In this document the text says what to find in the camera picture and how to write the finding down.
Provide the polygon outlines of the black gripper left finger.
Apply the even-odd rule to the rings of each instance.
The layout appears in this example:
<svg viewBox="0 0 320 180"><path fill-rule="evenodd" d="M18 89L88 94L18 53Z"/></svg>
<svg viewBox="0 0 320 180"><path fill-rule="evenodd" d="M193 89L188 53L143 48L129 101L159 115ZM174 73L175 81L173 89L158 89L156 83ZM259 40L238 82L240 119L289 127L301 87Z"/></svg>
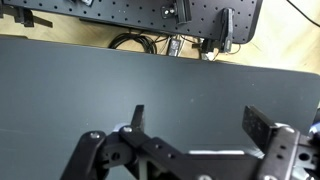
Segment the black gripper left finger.
<svg viewBox="0 0 320 180"><path fill-rule="evenodd" d="M144 132L144 106L135 107L131 123L107 135L82 134L60 180L106 180L123 166L137 180L187 180L187 157L160 138Z"/></svg>

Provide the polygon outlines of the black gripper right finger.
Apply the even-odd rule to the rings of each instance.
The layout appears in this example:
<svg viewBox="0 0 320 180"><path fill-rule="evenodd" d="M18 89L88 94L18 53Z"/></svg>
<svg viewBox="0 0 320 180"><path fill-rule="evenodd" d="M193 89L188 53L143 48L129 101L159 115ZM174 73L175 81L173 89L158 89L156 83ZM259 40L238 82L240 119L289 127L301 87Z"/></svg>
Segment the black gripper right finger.
<svg viewBox="0 0 320 180"><path fill-rule="evenodd" d="M278 125L254 106L245 107L242 128L264 154L258 180L320 180L318 134Z"/></svg>

